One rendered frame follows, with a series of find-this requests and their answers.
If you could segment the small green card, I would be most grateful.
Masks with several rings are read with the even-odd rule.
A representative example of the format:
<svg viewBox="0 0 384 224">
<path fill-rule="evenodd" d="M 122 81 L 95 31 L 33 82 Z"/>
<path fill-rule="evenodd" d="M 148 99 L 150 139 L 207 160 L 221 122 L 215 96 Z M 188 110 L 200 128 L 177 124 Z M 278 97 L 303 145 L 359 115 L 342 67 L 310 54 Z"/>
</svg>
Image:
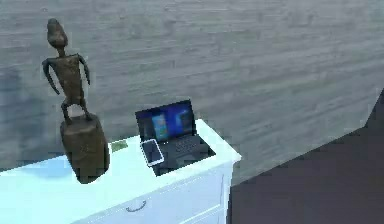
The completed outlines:
<svg viewBox="0 0 384 224">
<path fill-rule="evenodd" d="M 128 147 L 128 145 L 127 145 L 127 142 L 125 140 L 115 141 L 111 144 L 111 150 L 113 153 L 115 153 L 121 149 L 127 148 L 127 147 Z"/>
</svg>

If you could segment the gray black open laptop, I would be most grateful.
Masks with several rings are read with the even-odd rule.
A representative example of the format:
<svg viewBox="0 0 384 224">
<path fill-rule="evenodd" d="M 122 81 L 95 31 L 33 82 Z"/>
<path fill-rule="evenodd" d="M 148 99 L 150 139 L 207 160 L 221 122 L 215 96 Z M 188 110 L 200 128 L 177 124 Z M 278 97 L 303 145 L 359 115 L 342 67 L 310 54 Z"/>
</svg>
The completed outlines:
<svg viewBox="0 0 384 224">
<path fill-rule="evenodd" d="M 156 176 L 215 155 L 197 133 L 190 99 L 137 111 L 135 116 L 140 143 L 155 139 L 164 156 L 162 163 L 151 167 Z"/>
</svg>

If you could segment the white chest of drawers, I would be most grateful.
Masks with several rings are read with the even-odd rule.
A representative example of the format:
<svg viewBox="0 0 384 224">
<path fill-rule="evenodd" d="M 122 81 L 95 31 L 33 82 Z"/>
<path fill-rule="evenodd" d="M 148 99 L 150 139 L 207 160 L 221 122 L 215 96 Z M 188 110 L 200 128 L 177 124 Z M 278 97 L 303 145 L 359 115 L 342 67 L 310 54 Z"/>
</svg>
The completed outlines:
<svg viewBox="0 0 384 224">
<path fill-rule="evenodd" d="M 196 127 L 215 155 L 161 176 L 146 165 L 138 136 L 90 184 L 64 156 L 1 172 L 0 224 L 226 224 L 241 155 L 203 120 Z"/>
</svg>

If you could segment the brown figure statue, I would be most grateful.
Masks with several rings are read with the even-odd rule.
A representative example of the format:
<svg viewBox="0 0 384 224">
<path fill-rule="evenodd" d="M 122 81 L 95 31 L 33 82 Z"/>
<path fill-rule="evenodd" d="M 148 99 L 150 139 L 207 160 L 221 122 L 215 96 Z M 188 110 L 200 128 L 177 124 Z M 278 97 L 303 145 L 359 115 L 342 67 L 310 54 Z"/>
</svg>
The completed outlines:
<svg viewBox="0 0 384 224">
<path fill-rule="evenodd" d="M 54 92 L 59 95 L 50 70 L 53 70 L 64 93 L 61 110 L 64 121 L 60 124 L 60 135 L 65 155 L 77 181 L 89 184 L 106 173 L 110 165 L 110 154 L 99 117 L 88 110 L 80 66 L 83 66 L 87 84 L 90 71 L 85 59 L 78 53 L 67 55 L 67 35 L 55 18 L 47 22 L 47 41 L 58 56 L 42 62 L 44 75 Z"/>
</svg>

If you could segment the white framed phone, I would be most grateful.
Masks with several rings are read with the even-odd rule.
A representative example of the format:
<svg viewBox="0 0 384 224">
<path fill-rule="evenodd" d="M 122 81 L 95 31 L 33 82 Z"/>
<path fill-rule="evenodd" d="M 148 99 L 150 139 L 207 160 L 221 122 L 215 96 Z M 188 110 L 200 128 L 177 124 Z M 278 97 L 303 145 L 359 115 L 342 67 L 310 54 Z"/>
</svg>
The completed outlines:
<svg viewBox="0 0 384 224">
<path fill-rule="evenodd" d="M 160 164 L 164 161 L 164 156 L 155 139 L 149 139 L 141 142 L 140 147 L 149 167 Z"/>
</svg>

